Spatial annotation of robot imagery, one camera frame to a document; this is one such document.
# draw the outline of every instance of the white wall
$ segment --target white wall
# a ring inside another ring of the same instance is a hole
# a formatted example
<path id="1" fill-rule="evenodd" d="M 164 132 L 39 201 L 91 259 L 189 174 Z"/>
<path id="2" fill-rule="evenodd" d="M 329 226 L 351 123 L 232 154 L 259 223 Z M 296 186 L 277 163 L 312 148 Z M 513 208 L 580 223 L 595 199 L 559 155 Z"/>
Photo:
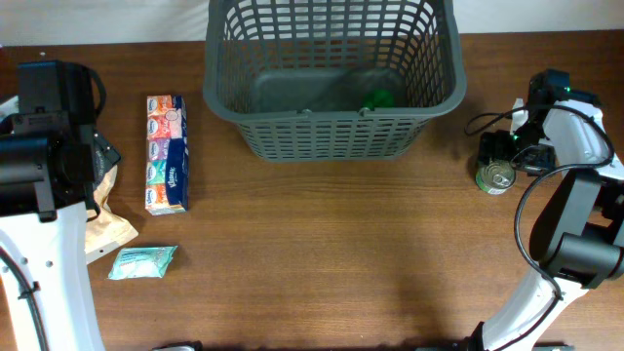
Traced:
<path id="1" fill-rule="evenodd" d="M 462 33 L 624 28 L 624 0 L 454 0 Z M 204 40 L 208 0 L 0 0 L 0 45 Z"/>

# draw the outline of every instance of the can lid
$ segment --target can lid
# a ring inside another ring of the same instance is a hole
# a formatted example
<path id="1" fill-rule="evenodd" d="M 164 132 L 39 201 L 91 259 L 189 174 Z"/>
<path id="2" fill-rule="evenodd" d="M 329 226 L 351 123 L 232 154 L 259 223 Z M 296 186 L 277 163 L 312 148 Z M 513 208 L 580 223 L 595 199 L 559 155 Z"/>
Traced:
<path id="1" fill-rule="evenodd" d="M 490 162 L 479 168 L 479 178 L 488 187 L 508 189 L 516 182 L 516 170 L 507 161 Z"/>

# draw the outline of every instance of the gray plastic basket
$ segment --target gray plastic basket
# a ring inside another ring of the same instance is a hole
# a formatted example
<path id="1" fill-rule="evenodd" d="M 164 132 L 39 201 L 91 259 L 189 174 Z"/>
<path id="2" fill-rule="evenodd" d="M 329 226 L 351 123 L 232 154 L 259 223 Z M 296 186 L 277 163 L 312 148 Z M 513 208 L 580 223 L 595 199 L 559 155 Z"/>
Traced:
<path id="1" fill-rule="evenodd" d="M 204 100 L 266 160 L 396 158 L 465 92 L 449 0 L 210 2 Z"/>

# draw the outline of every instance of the crumpled paper bag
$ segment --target crumpled paper bag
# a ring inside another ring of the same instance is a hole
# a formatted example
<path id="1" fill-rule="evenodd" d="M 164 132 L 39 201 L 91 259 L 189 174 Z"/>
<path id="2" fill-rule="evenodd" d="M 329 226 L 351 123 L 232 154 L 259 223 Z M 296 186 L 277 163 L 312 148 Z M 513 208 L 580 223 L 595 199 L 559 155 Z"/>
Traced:
<path id="1" fill-rule="evenodd" d="M 108 207 L 108 193 L 115 185 L 116 177 L 117 166 L 108 171 L 94 192 L 100 214 L 96 219 L 87 222 L 85 254 L 88 264 L 127 244 L 138 235 L 126 219 L 114 214 Z"/>

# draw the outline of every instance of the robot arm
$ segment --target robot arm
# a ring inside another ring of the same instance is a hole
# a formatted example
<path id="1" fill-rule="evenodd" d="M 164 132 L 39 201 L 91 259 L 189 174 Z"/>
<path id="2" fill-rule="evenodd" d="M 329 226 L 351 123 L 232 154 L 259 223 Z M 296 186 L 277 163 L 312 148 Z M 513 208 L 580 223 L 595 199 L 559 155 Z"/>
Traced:
<path id="1" fill-rule="evenodd" d="M 0 276 L 19 350 L 104 349 L 84 252 L 95 184 L 120 161 L 96 131 L 104 101 L 84 66 L 19 66 L 19 113 L 0 128 Z"/>
<path id="2" fill-rule="evenodd" d="M 516 165 L 520 170 L 538 175 L 554 169 L 554 164 L 549 167 L 546 162 L 550 159 L 548 152 L 554 152 L 560 165 L 593 165 L 607 159 L 609 149 L 596 132 L 596 126 L 570 112 L 573 109 L 590 116 L 604 130 L 603 114 L 594 105 L 597 97 L 573 92 L 568 86 L 569 79 L 563 72 L 547 71 L 533 78 L 529 104 L 523 107 L 525 110 L 518 108 L 513 114 L 511 133 L 486 136 L 497 140 L 494 143 L 483 143 L 482 138 L 482 146 L 497 146 L 480 150 L 480 156 L 486 154 L 513 162 L 523 150 L 535 144 L 546 145 L 547 148 L 525 155 L 522 164 Z M 553 101 L 553 98 L 567 99 Z M 531 102 L 554 104 L 566 110 L 537 111 L 531 108 Z M 491 152 L 494 149 L 507 151 Z M 467 342 L 468 350 L 530 350 L 576 298 L 597 288 L 603 280 L 617 279 L 624 272 L 622 163 L 614 155 L 609 165 L 564 174 L 562 184 L 533 226 L 529 245 L 530 256 L 561 289 L 561 300 L 553 303 L 557 298 L 553 284 L 531 268 L 503 309 L 475 330 Z M 595 209 L 611 219 L 611 225 L 589 223 L 590 213 Z"/>

